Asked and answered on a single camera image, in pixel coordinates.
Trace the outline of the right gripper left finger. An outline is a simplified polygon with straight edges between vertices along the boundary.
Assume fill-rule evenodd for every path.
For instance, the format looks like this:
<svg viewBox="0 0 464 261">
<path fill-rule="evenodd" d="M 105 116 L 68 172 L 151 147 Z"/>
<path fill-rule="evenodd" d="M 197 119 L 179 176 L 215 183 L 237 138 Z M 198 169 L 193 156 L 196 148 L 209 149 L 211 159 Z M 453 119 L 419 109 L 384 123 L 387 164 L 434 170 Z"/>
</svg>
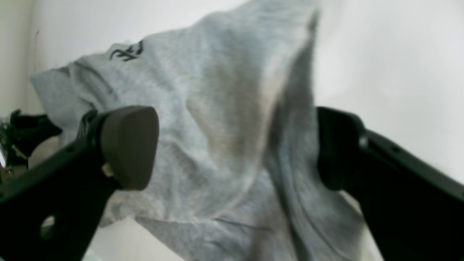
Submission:
<svg viewBox="0 0 464 261">
<path fill-rule="evenodd" d="M 111 195 L 150 181 L 156 110 L 91 110 L 77 138 L 35 167 L 13 150 L 9 120 L 1 118 L 1 259 L 82 260 Z"/>
</svg>

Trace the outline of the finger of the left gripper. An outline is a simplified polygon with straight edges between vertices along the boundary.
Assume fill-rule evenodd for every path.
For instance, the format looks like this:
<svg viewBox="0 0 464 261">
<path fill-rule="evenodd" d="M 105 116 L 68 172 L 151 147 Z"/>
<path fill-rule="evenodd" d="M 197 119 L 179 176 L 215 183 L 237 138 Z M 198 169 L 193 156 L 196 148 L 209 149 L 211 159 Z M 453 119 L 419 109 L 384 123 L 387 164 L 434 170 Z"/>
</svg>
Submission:
<svg viewBox="0 0 464 261">
<path fill-rule="evenodd" d="M 62 133 L 46 114 L 27 115 L 21 110 L 11 113 L 9 131 L 13 150 L 23 158 L 29 158 L 45 140 Z"/>
</svg>

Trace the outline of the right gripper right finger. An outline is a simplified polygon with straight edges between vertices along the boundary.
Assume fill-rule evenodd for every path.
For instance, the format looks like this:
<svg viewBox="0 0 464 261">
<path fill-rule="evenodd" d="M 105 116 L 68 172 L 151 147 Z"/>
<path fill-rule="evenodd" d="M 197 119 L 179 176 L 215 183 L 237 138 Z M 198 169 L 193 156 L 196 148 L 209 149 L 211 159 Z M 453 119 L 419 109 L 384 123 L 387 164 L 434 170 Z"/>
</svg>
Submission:
<svg viewBox="0 0 464 261">
<path fill-rule="evenodd" d="M 462 261 L 463 185 L 355 114 L 319 106 L 318 171 L 360 205 L 385 261 Z"/>
</svg>

